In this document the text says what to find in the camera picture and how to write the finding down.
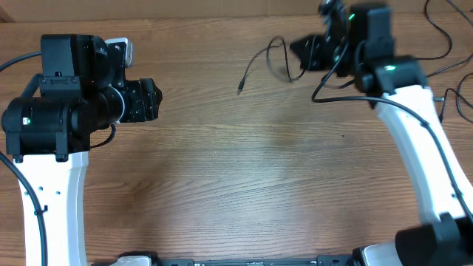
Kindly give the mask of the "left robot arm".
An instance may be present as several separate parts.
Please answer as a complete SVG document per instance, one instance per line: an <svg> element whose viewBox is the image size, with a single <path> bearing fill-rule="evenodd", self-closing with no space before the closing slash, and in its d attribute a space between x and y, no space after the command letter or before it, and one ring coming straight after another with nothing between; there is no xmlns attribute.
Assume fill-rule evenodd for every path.
<svg viewBox="0 0 473 266"><path fill-rule="evenodd" d="M126 79L127 38L43 35L42 70L1 116L1 161L17 177L28 265L85 265L84 183L92 133L156 120L162 92Z"/></svg>

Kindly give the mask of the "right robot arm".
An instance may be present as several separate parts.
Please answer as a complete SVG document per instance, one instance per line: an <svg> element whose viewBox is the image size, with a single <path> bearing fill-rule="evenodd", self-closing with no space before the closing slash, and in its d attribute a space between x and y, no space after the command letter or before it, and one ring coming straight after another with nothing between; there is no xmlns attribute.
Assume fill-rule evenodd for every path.
<svg viewBox="0 0 473 266"><path fill-rule="evenodd" d="M306 71L353 76L356 100L366 101L389 130L415 190L421 221L391 242L356 248L348 265L470 265L472 184L443 130L432 90L412 56L397 56L391 11L382 2L319 6L326 32L294 41Z"/></svg>

